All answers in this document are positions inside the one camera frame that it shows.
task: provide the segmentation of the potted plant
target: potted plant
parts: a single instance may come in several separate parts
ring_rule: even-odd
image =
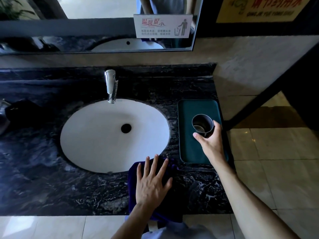
[[[0,0],[0,21],[20,20],[21,17],[28,17],[26,13],[35,15],[34,12],[22,8],[23,5],[18,0]]]

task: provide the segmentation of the black marble countertop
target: black marble countertop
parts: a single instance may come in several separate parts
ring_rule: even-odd
[[[185,198],[184,214],[232,212],[214,168],[184,164],[179,157],[177,103],[217,100],[214,68],[214,64],[114,68],[118,98],[149,104],[168,120],[171,137],[162,155],[178,163],[174,183]],[[107,99],[104,69],[0,71],[1,99],[29,99],[50,111],[44,122],[24,128],[12,125],[0,136],[1,216],[128,214],[127,172],[97,174],[81,169],[65,158],[59,146],[61,129],[75,111]]]

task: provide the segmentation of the warning sign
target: warning sign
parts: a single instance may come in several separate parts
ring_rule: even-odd
[[[224,0],[217,23],[293,21],[310,0]]]

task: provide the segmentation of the faucet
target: faucet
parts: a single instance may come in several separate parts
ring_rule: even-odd
[[[116,100],[116,92],[118,80],[115,77],[115,70],[108,69],[104,72],[104,78],[106,82],[106,89],[108,93],[108,102],[113,104]]]

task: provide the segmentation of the towel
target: towel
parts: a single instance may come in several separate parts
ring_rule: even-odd
[[[153,160],[150,160],[150,168],[153,164]],[[165,159],[159,158],[157,163],[157,169],[156,174],[160,170],[160,168],[163,165],[163,162]],[[129,188],[129,212],[131,213],[134,206],[136,205],[136,183],[137,183],[137,177],[136,177],[136,170],[138,167],[138,164],[141,163],[141,170],[142,175],[144,172],[144,162],[136,162],[133,164],[133,166],[129,170],[129,177],[128,177],[128,188]],[[178,170],[177,165],[174,164],[174,160],[169,160],[168,166],[166,168],[165,174],[162,179],[162,184],[165,185],[167,180],[170,177],[174,177],[176,174],[176,171]],[[162,203],[155,209],[151,216],[151,220],[159,221],[162,223],[167,223],[169,221],[181,223],[183,221],[183,208],[181,203],[181,193],[175,191],[174,189],[174,179],[173,179],[173,186],[166,194],[164,200]]]

